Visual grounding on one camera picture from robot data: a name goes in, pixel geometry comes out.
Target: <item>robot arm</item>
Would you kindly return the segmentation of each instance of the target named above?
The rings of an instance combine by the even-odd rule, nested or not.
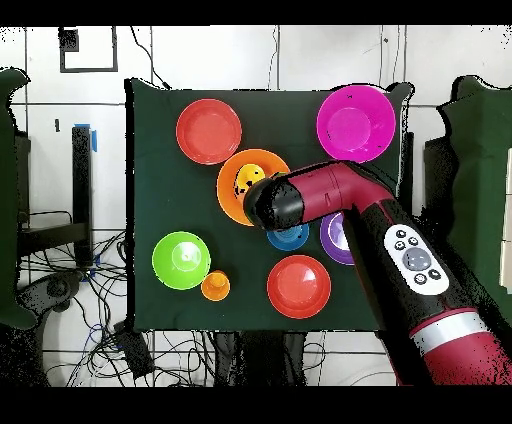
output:
[[[247,192],[244,211],[265,230],[343,211],[356,270],[381,328],[414,343],[432,381],[512,383],[512,362],[470,296],[373,174],[332,161],[265,178]]]

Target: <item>orange bowl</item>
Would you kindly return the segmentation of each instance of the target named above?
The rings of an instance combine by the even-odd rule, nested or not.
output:
[[[220,207],[232,220],[252,227],[244,213],[242,203],[235,196],[235,179],[238,170],[247,164],[263,169],[266,176],[276,172],[290,172],[286,163],[276,154],[262,149],[248,149],[231,156],[222,166],[217,177],[217,199]]]

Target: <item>pink bowl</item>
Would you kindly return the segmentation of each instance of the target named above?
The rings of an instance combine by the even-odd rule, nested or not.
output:
[[[366,162],[382,154],[395,135],[393,106],[380,91],[367,85],[348,85],[324,100],[316,132],[333,158]]]

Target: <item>table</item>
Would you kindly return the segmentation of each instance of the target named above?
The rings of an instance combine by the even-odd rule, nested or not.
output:
[[[175,136],[182,110],[200,98],[228,103],[242,124],[238,151],[263,148],[281,156],[291,170],[328,160],[316,136],[316,115],[330,91],[268,92],[159,90],[132,79],[135,196],[135,329],[165,330],[375,330],[377,322],[355,269],[332,261],[320,244],[320,220],[311,223],[307,243],[293,253],[270,245],[265,231],[237,224],[220,208],[216,179],[222,164],[194,163]],[[393,189],[398,180],[401,107],[407,83],[386,95],[397,116],[397,131],[386,152],[367,164]],[[205,299],[200,287],[177,291],[164,286],[151,265],[153,248],[166,234],[190,231],[208,246],[210,270],[224,271],[231,291],[221,302]],[[267,297],[267,276],[290,254],[319,260],[332,280],[330,299],[312,318],[293,320],[277,312]]]

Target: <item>red bowl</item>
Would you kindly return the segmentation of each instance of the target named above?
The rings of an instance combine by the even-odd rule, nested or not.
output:
[[[203,165],[224,162],[235,153],[241,138],[237,114],[220,100],[201,99],[189,104],[176,124],[180,149]]]
[[[316,259],[292,255],[270,271],[267,293],[272,306],[283,315],[309,318],[320,312],[329,300],[331,278]]]

